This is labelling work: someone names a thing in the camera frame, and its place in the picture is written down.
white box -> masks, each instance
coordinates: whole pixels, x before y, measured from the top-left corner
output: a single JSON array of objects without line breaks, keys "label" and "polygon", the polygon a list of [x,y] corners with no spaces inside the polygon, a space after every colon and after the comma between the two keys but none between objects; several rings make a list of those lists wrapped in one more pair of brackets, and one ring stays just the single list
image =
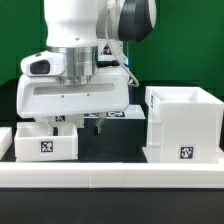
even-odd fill
[{"label": "white box", "polygon": [[148,162],[217,163],[224,104],[198,87],[147,87]]},{"label": "white box", "polygon": [[58,136],[49,136],[48,126],[43,122],[17,124],[17,162],[78,159],[76,125],[72,122],[55,122],[51,125],[58,128]]},{"label": "white box", "polygon": [[0,160],[12,144],[12,128],[0,128]]}]

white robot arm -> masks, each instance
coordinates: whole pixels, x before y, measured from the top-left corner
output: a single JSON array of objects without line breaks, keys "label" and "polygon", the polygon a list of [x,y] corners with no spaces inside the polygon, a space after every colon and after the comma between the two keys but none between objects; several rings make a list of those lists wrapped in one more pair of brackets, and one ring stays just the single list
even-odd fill
[{"label": "white robot arm", "polygon": [[[21,63],[18,114],[37,118],[125,110],[130,72],[116,62],[123,56],[121,41],[141,41],[153,30],[155,1],[45,0],[44,7],[47,51]],[[105,42],[105,33],[116,66],[101,69],[98,43]]]}]

green wall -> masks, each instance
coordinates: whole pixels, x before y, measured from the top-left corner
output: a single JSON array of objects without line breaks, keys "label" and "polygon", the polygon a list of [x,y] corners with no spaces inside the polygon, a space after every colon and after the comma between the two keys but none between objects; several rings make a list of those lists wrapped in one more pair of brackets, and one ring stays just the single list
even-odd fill
[{"label": "green wall", "polygon": [[[140,81],[187,82],[224,99],[224,1],[157,0],[154,32],[129,44]],[[23,57],[45,49],[42,0],[0,0],[0,84],[19,77]]]}]

